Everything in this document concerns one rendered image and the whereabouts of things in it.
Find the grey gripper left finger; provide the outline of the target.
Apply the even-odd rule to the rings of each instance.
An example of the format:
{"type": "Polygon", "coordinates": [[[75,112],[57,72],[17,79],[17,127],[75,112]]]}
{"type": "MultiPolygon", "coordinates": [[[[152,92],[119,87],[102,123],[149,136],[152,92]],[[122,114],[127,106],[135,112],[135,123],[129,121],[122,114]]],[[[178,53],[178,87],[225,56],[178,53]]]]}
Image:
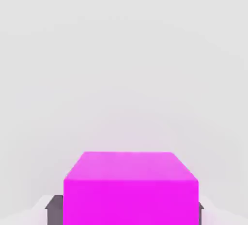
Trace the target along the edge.
{"type": "Polygon", "coordinates": [[[63,225],[63,195],[44,195],[31,209],[0,219],[0,225],[63,225]]]}

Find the small magenta cube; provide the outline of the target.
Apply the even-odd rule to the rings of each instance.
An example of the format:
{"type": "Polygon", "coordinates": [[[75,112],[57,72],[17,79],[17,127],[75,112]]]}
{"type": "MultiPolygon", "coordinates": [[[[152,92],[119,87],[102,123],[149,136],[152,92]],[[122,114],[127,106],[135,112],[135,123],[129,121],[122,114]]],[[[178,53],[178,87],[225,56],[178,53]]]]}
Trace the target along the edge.
{"type": "Polygon", "coordinates": [[[63,225],[199,225],[199,182],[170,152],[85,152],[63,181],[63,225]]]}

